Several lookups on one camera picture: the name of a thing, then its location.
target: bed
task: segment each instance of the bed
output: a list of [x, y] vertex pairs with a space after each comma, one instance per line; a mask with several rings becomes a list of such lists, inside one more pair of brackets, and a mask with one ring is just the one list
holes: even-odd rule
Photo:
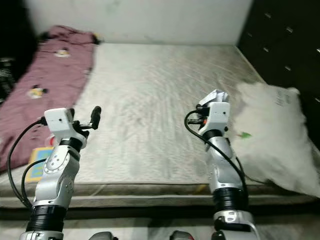
[[[204, 146], [185, 130], [183, 118], [214, 89], [229, 93], [232, 112], [236, 85], [263, 80], [235, 46], [103, 43], [94, 62], [75, 119], [87, 121], [99, 105], [101, 121], [81, 151], [70, 207], [211, 206]], [[313, 155], [320, 163], [315, 147]], [[24, 168], [12, 171], [16, 183]], [[247, 184], [251, 205], [317, 199], [249, 179]], [[30, 199], [35, 186], [27, 185]], [[0, 189], [0, 207], [22, 207], [6, 174]]]

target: pillowcase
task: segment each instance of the pillowcase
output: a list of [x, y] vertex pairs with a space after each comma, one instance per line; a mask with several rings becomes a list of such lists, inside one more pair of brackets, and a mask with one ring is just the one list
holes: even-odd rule
[[232, 147], [249, 177], [320, 197], [319, 176], [300, 108], [299, 91], [241, 83]]

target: white wall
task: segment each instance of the white wall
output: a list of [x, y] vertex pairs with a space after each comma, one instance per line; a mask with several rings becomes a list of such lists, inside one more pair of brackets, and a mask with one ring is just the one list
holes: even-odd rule
[[67, 25], [106, 41], [235, 44], [252, 0], [26, 0], [38, 33]]

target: mattress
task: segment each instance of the mattress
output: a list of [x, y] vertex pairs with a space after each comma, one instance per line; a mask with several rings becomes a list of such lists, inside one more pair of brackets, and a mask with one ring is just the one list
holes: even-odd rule
[[[221, 89], [230, 95], [232, 132], [236, 85], [262, 82], [237, 48], [104, 43], [94, 64], [74, 119], [88, 121], [101, 106], [101, 121], [81, 151], [70, 207], [212, 205], [204, 144], [183, 122], [200, 99]], [[23, 170], [12, 171], [16, 183]], [[315, 200], [275, 185], [247, 184], [252, 205]], [[22, 207], [6, 174], [0, 189], [0, 207]], [[27, 185], [29, 196], [34, 190], [34, 183]]]

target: black wire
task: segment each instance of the black wire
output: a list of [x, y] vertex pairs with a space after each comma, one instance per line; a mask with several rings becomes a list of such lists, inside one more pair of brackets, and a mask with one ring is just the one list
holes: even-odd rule
[[6, 161], [6, 168], [7, 168], [7, 171], [8, 171], [8, 177], [9, 177], [9, 181], [10, 181], [10, 185], [13, 189], [13, 192], [14, 194], [16, 195], [16, 197], [22, 202], [23, 205], [25, 205], [27, 208], [29, 208], [29, 205], [28, 203], [26, 202], [26, 200], [21, 196], [20, 192], [18, 191], [15, 183], [14, 183], [14, 180], [12, 178], [12, 174], [11, 174], [11, 155], [15, 149], [15, 147], [17, 146], [18, 142], [20, 141], [20, 139], [26, 134], [26, 132], [31, 129], [33, 126], [37, 125], [37, 124], [40, 124], [40, 120], [38, 121], [35, 121], [34, 123], [30, 124], [29, 126], [26, 127], [25, 130], [23, 130], [23, 132], [18, 136], [18, 138], [15, 140], [15, 142], [13, 143], [10, 151], [9, 151], [9, 154], [8, 154], [8, 158], [7, 158], [7, 161]]
[[198, 114], [199, 110], [193, 110], [191, 112], [189, 112], [185, 118], [184, 118], [184, 126], [185, 128], [192, 133], [193, 135], [195, 135], [196, 137], [198, 137], [199, 139], [201, 139], [202, 141], [204, 141], [206, 144], [208, 144], [210, 147], [212, 147], [214, 150], [216, 150], [222, 157], [224, 157], [224, 159], [233, 167], [233, 169], [236, 171], [236, 173], [239, 175], [241, 183], [242, 183], [242, 188], [243, 188], [243, 193], [245, 195], [246, 198], [246, 203], [249, 202], [249, 195], [248, 195], [248, 188], [247, 188], [247, 184], [246, 184], [246, 179], [245, 179], [245, 172], [244, 169], [239, 161], [238, 158], [236, 158], [237, 162], [239, 163], [239, 167], [241, 170], [239, 170], [239, 168], [231, 161], [231, 159], [223, 152], [221, 151], [217, 146], [215, 146], [212, 142], [208, 141], [207, 139], [205, 139], [203, 136], [201, 136], [200, 134], [196, 133], [195, 131], [193, 131], [189, 125], [188, 125], [188, 117], [191, 114]]
[[39, 164], [39, 163], [44, 162], [45, 160], [46, 160], [46, 158], [31, 163], [29, 166], [26, 167], [26, 169], [24, 170], [23, 175], [22, 175], [22, 179], [21, 179], [21, 193], [22, 193], [22, 197], [23, 197], [25, 203], [27, 203], [27, 204], [29, 205], [29, 207], [28, 207], [29, 209], [32, 208], [32, 204], [31, 204], [31, 202], [30, 202], [29, 199], [28, 199], [28, 196], [27, 196], [27, 193], [26, 193], [26, 189], [25, 189], [25, 179], [26, 179], [26, 175], [27, 175], [27, 172], [29, 171], [30, 168], [32, 168], [32, 167], [33, 167], [34, 165], [36, 165], [36, 164]]

